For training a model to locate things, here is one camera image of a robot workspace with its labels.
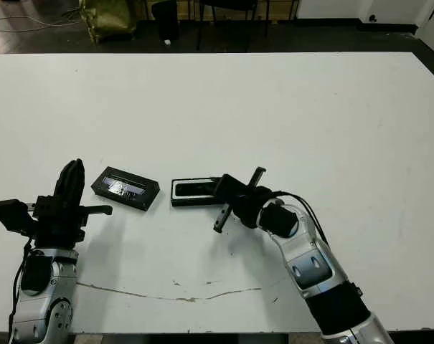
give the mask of black box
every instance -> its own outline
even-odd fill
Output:
[[[96,195],[145,211],[159,192],[157,181],[113,167],[107,167],[91,188]]]
[[[220,178],[172,179],[172,206],[208,206],[223,204],[214,196],[214,189]]]

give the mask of green bag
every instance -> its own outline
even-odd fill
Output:
[[[114,34],[132,34],[136,29],[133,0],[80,0],[80,13],[96,43]]]

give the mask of dark floor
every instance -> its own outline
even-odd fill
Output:
[[[53,22],[60,14],[78,6],[78,0],[0,0],[0,16],[29,15]],[[0,29],[33,27],[15,19],[0,23]],[[190,53],[196,51],[198,23],[180,23],[180,38],[166,47],[159,39],[154,21],[140,21],[132,37],[111,39],[101,44],[90,41],[85,25],[49,28],[38,32],[0,33],[0,53],[143,52]],[[270,24],[264,37],[264,22],[221,21],[204,25],[200,52],[244,52],[251,32],[248,52],[413,52],[434,74],[434,52],[412,34],[366,32],[355,26],[304,27],[292,22]]]

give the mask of wall baseboard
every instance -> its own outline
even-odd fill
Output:
[[[378,23],[362,23],[357,26],[362,31],[388,31],[388,32],[410,32],[416,33],[418,29],[414,24],[378,24]]]
[[[359,18],[303,19],[295,17],[293,23],[299,27],[354,26],[362,31],[411,32],[412,34],[414,34],[418,29],[418,26],[414,24],[363,23]]]
[[[299,27],[342,27],[357,26],[362,22],[358,18],[317,18],[304,19],[295,17],[293,23]]]

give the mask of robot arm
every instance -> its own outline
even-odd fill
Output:
[[[112,213],[111,206],[80,205],[84,184],[85,170],[77,159],[62,170],[53,196],[38,196],[34,204],[0,201],[0,222],[8,231],[29,237],[14,279],[10,344],[66,343],[77,280],[78,253],[73,247],[84,239],[81,227],[90,214]]]
[[[227,174],[221,177],[214,195],[227,203],[214,229],[221,232],[230,212],[234,211],[245,226],[261,228],[270,235],[321,328],[325,343],[393,343],[376,315],[363,303],[360,289],[348,280],[325,237],[316,236],[316,228],[321,232],[321,227],[306,202],[301,203],[307,213],[278,198],[289,193],[256,186],[264,171],[258,168],[247,186]]]

